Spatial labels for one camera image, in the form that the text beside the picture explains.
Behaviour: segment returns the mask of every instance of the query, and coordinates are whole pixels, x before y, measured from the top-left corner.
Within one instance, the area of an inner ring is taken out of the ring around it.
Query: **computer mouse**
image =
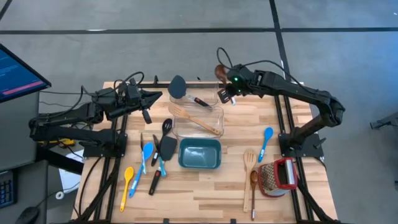
[[[19,215],[19,218],[15,222],[15,224],[34,224],[36,218],[39,216],[40,210],[36,207],[27,207],[25,210]]]

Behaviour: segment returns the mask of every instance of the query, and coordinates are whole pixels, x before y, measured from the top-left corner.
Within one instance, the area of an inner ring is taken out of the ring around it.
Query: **keyboard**
[[[0,172],[0,208],[17,202],[17,179],[14,172]]]

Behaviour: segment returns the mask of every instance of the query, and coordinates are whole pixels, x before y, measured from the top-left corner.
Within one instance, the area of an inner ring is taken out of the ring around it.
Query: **blue spoon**
[[[264,157],[264,153],[266,153],[267,142],[268,142],[268,140],[270,140],[270,138],[272,137],[273,134],[274,134],[274,130],[272,128],[267,128],[264,131],[265,140],[264,140],[264,144],[262,145],[262,149],[261,149],[261,152],[259,155],[259,162],[262,161],[262,158]]]
[[[150,158],[150,156],[152,155],[153,150],[154,150],[154,144],[152,142],[148,142],[147,144],[145,144],[143,152],[142,152],[144,154],[143,155],[144,160],[142,161],[142,164],[141,164],[141,166],[139,168],[139,171],[138,171],[138,173],[136,175],[136,178],[134,179],[134,182],[131,185],[131,189],[130,189],[130,192],[129,192],[129,198],[132,198],[134,193],[136,193],[138,182],[139,182],[139,179],[141,178],[141,173],[142,173],[142,170],[144,169],[144,166],[145,166],[145,161]]]

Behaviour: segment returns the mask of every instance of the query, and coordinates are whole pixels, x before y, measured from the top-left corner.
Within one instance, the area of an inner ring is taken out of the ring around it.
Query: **glass baking dish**
[[[187,88],[187,94],[180,99],[176,99],[170,96],[170,101],[181,106],[200,106],[198,103],[193,101],[193,98],[197,97],[203,100],[208,105],[214,106],[218,102],[218,83],[213,82],[205,84],[206,86],[208,86],[208,88],[202,88],[203,84],[198,84],[198,86],[195,87],[195,84],[187,83],[189,87]]]
[[[202,120],[211,127],[220,130],[220,134],[212,133],[189,119],[174,116],[172,132],[182,138],[220,138],[224,134],[224,111],[219,106],[211,109],[202,106],[181,106],[192,117]]]

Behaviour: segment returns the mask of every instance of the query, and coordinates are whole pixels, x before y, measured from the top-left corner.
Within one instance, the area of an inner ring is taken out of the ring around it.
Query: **yellow spoon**
[[[134,169],[132,167],[127,167],[126,171],[124,171],[126,186],[124,187],[122,203],[120,203],[120,212],[124,211],[124,205],[126,204],[126,198],[127,198],[127,188],[129,187],[129,182],[132,179],[133,175],[134,175]]]

